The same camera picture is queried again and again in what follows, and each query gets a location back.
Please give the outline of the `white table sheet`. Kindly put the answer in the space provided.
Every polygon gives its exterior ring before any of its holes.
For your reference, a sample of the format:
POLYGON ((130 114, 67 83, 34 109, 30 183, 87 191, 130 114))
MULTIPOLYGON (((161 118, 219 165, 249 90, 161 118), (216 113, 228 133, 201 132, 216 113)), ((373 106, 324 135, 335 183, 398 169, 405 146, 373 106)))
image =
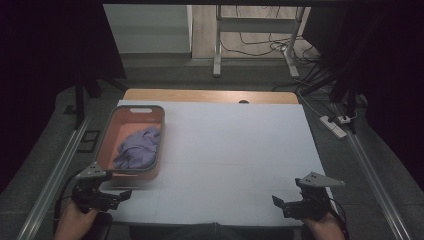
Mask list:
POLYGON ((291 226, 273 199, 323 170, 299 104, 164 102, 158 176, 129 182, 112 215, 128 224, 291 226))

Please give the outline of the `white power strip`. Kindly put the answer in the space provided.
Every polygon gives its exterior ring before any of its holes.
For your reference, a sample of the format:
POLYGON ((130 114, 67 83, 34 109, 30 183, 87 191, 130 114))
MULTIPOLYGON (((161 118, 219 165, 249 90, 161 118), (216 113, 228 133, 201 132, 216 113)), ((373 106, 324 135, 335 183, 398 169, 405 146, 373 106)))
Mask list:
POLYGON ((346 132, 335 122, 331 121, 328 116, 322 116, 319 120, 338 139, 342 139, 347 136, 346 132))

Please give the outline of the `black stand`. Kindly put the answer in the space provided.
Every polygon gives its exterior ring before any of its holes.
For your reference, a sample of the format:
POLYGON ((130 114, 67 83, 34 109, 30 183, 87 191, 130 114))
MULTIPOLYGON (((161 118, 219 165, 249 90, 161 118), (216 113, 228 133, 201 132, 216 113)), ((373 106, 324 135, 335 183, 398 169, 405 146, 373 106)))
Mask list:
POLYGON ((75 75, 75 110, 76 110, 76 124, 75 128, 78 129, 85 119, 84 110, 84 92, 87 92, 90 98, 100 98, 102 90, 99 80, 103 80, 107 84, 126 92, 128 88, 120 83, 117 79, 106 75, 104 72, 93 67, 80 67, 75 75))

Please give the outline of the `aluminium rail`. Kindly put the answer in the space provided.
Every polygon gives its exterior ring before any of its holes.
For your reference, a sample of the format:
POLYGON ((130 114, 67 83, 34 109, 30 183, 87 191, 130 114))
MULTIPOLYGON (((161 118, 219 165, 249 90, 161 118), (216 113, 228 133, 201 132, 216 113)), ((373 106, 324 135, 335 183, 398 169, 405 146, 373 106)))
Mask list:
POLYGON ((345 127, 348 142, 372 189, 377 203, 396 240, 413 240, 403 207, 408 200, 398 180, 404 181, 405 169, 383 140, 368 125, 365 110, 356 110, 353 130, 345 127))
POLYGON ((16 237, 16 240, 34 240, 44 217, 52 203, 57 190, 60 187, 63 177, 65 176, 69 164, 77 150, 77 146, 85 133, 92 116, 87 115, 78 128, 72 131, 60 158, 54 165, 41 193, 38 195, 29 215, 27 216, 22 228, 16 237))

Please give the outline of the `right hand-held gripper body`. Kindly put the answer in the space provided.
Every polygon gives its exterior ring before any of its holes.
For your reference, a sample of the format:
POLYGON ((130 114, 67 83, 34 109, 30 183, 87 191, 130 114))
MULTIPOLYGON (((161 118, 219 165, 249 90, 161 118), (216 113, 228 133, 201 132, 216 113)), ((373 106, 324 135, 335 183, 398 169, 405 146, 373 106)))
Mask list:
POLYGON ((284 202, 282 209, 285 218, 296 220, 312 218, 319 221, 332 210, 327 187, 343 187, 345 183, 316 172, 300 178, 300 195, 302 199, 295 202, 284 202))

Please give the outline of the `orange basket with grey rim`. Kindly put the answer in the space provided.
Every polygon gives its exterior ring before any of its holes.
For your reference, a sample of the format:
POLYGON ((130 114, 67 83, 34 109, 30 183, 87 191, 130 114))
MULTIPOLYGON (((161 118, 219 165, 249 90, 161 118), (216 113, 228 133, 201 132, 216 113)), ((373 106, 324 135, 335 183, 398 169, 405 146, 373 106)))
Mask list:
POLYGON ((109 118, 95 161, 104 170, 112 172, 113 180, 153 180, 159 174, 162 143, 153 164, 144 169, 122 169, 114 166, 118 156, 118 147, 132 134, 156 127, 163 136, 165 110, 157 105, 122 105, 116 107, 109 118))

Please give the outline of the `white metal desk frame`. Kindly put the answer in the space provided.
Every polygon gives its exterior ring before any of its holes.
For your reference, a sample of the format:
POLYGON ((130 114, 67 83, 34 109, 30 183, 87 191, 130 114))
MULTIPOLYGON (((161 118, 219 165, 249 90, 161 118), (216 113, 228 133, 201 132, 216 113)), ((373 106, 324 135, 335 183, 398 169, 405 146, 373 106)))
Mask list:
POLYGON ((287 47, 283 51, 283 56, 286 61, 289 73, 292 78, 297 79, 299 72, 295 66, 292 53, 296 42, 297 34, 303 20, 305 8, 298 7, 293 19, 266 19, 266 18, 242 18, 242 17, 223 17, 222 6, 216 6, 216 41, 215 53, 213 60, 213 76, 221 75, 221 34, 229 33, 279 33, 289 34, 290 39, 287 47))

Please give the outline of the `black curtain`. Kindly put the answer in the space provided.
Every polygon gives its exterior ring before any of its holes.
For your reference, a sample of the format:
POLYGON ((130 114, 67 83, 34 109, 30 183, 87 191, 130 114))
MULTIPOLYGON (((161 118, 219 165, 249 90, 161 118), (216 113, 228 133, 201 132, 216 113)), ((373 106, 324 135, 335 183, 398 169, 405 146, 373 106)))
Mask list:
POLYGON ((363 1, 313 7, 303 37, 339 76, 330 99, 354 81, 369 125, 424 191, 424 0, 363 1))
POLYGON ((55 108, 81 81, 126 77, 104 0, 0 0, 0 194, 55 108))

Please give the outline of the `purple cloth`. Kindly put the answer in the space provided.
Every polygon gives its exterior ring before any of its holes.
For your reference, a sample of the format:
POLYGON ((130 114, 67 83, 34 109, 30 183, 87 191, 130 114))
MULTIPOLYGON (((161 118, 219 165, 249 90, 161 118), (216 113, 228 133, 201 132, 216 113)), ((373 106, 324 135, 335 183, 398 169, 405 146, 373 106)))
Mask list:
POLYGON ((118 147, 113 160, 116 169, 147 169, 156 160, 161 140, 160 129, 147 127, 129 135, 118 147))

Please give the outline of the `black floor bracket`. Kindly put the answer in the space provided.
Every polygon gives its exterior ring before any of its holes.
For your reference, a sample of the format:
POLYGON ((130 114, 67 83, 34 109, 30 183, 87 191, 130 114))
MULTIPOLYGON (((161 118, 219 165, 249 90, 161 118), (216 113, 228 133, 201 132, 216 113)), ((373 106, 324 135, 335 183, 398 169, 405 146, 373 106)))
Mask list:
POLYGON ((99 130, 86 130, 77 147, 78 153, 93 153, 100 137, 99 130))

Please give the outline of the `white cabinet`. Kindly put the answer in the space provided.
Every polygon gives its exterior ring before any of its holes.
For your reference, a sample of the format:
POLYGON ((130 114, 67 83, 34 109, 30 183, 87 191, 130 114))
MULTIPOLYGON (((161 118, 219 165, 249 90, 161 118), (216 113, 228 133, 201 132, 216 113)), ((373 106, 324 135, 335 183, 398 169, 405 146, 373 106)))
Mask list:
POLYGON ((103 8, 120 53, 192 52, 191 5, 104 4, 103 8))

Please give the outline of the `person's left hand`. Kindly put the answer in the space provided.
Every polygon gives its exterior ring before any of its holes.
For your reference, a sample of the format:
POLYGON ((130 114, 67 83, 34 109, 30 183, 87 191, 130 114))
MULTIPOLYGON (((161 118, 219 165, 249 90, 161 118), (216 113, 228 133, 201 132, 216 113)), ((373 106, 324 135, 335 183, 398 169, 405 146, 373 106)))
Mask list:
POLYGON ((61 213, 53 240, 82 240, 91 229, 98 213, 98 209, 83 213, 70 199, 61 213))

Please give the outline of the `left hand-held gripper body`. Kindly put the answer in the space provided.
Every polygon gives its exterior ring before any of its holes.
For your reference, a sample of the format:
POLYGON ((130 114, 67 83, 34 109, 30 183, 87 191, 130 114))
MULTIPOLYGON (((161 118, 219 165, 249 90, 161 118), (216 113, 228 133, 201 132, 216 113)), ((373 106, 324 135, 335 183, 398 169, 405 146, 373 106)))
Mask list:
POLYGON ((108 211, 118 208, 120 202, 115 200, 118 195, 103 193, 99 189, 103 182, 110 180, 106 178, 106 171, 94 162, 76 176, 71 199, 83 213, 90 209, 108 211))

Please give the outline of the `person's right hand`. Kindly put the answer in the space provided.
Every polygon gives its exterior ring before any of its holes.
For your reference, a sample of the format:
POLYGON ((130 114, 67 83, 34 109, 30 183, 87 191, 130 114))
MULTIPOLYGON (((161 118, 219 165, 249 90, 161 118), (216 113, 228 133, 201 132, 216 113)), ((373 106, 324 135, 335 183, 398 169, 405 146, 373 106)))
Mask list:
POLYGON ((310 218, 302 219, 315 240, 345 240, 344 234, 334 216, 324 215, 319 221, 310 218))

